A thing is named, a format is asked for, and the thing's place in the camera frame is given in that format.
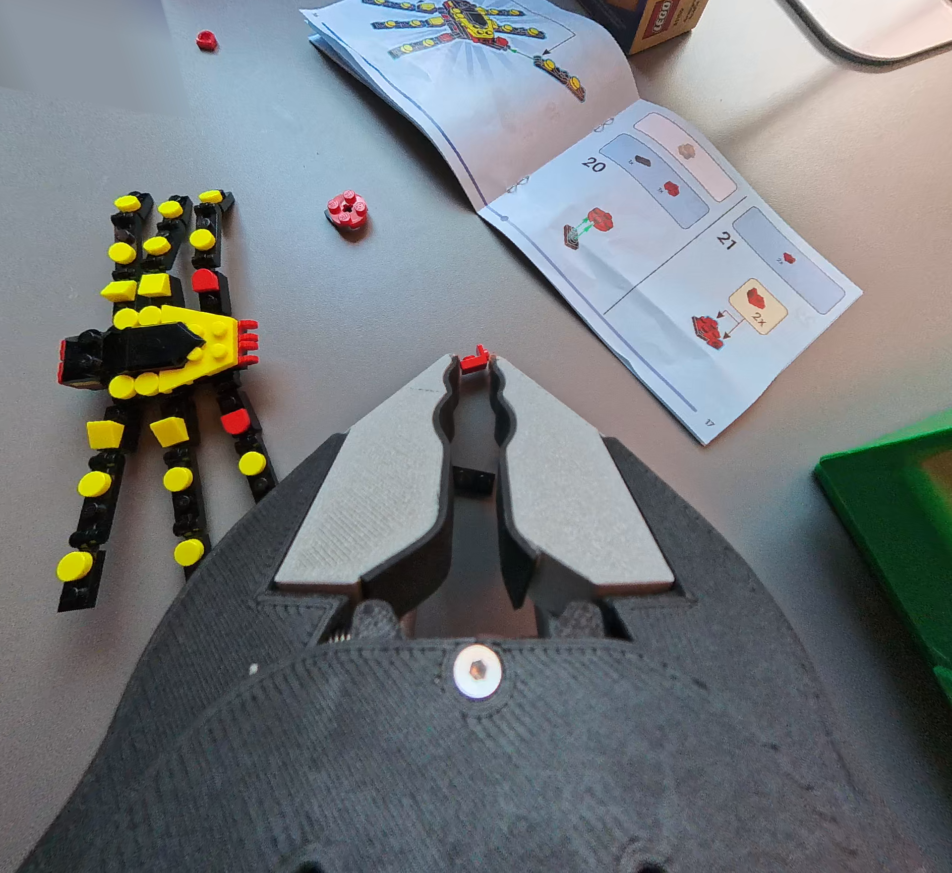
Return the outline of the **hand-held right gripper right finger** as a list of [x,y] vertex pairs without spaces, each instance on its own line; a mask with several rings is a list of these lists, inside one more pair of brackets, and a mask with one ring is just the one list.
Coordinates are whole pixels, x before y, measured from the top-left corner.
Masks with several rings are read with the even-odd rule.
[[501,357],[490,360],[499,445],[499,554],[514,607],[657,593],[674,574],[599,431]]

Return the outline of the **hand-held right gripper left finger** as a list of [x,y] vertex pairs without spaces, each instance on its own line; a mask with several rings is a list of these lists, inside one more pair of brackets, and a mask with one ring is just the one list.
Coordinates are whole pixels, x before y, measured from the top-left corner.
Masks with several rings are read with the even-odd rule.
[[289,591],[385,601],[404,616],[450,567],[457,357],[351,427],[274,578]]

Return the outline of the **black yellow lego spider model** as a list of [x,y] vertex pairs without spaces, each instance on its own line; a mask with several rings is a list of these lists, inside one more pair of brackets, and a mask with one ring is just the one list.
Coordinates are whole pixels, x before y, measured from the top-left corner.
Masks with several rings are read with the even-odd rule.
[[101,291],[112,304],[112,322],[104,331],[67,337],[59,350],[61,385],[108,391],[112,399],[104,417],[87,426],[93,456],[77,487],[82,509],[71,550],[56,570],[61,613],[96,604],[125,461],[137,450],[149,401],[158,403],[150,429],[164,449],[174,559],[186,576],[210,547],[197,463],[197,387],[213,391],[256,503],[278,483],[240,380],[241,370],[258,362],[257,323],[232,316],[220,271],[223,222],[233,201],[222,189],[202,192],[197,203],[175,194],[154,204],[142,191],[114,201],[112,281]]

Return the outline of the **red round lego plate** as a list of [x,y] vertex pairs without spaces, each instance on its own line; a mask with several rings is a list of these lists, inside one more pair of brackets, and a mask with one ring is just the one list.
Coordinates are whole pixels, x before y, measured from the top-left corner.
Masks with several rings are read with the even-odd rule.
[[346,189],[327,201],[325,215],[341,232],[355,233],[367,223],[367,204],[358,192]]

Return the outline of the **open lego instruction booklet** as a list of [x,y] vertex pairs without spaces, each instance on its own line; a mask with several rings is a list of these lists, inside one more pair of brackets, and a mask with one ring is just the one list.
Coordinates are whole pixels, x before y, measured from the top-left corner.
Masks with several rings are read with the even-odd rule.
[[707,138],[640,96],[593,21],[546,0],[301,12],[702,444],[860,297]]

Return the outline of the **green plastic bin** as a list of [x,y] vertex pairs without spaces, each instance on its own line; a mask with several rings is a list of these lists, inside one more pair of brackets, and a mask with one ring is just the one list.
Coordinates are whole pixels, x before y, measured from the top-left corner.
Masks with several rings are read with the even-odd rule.
[[815,476],[951,697],[951,410],[825,455]]

